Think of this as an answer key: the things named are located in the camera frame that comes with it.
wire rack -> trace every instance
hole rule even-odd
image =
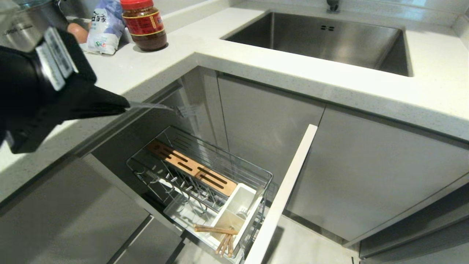
[[[264,221],[265,198],[272,174],[174,126],[167,127],[153,140],[162,142],[237,184],[244,183],[254,190],[266,190],[257,214],[251,219],[240,239],[241,243],[235,248],[231,262],[244,258]],[[228,196],[162,160],[147,150],[146,145],[127,160],[127,166],[166,207],[165,214],[204,241],[201,233],[193,231],[193,224],[211,224]]]

barcode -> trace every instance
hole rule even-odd
[[[42,72],[51,82],[52,87],[60,91],[65,86],[65,80],[49,47],[47,43],[43,43],[36,47],[36,52],[41,61]]]
[[[49,28],[46,30],[44,34],[45,41],[51,50],[52,56],[54,60],[57,62],[59,66],[60,72],[64,78],[68,78],[72,71],[75,70],[74,64],[70,54],[68,53],[65,45],[60,38],[59,33],[55,28]]]
[[[62,65],[66,71],[70,71],[72,68],[68,64],[67,59],[62,54],[62,51],[59,47],[59,44],[55,40],[51,41],[51,43],[48,43],[49,47],[53,50],[53,53],[57,54],[58,62],[59,65]]]

white countertop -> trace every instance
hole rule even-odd
[[[405,30],[413,77],[220,40],[270,11]],[[303,93],[469,140],[469,53],[445,26],[362,13],[244,2],[168,34],[169,47],[87,54],[97,86],[143,101],[196,66]],[[36,153],[0,148],[0,201],[116,117],[69,121]]]

faucet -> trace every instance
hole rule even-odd
[[[329,8],[327,9],[327,12],[330,14],[338,14],[340,13],[339,10],[339,2],[340,0],[326,0],[327,4],[329,5]]]

red jar lid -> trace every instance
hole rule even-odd
[[[121,0],[122,9],[142,9],[153,6],[153,0]]]

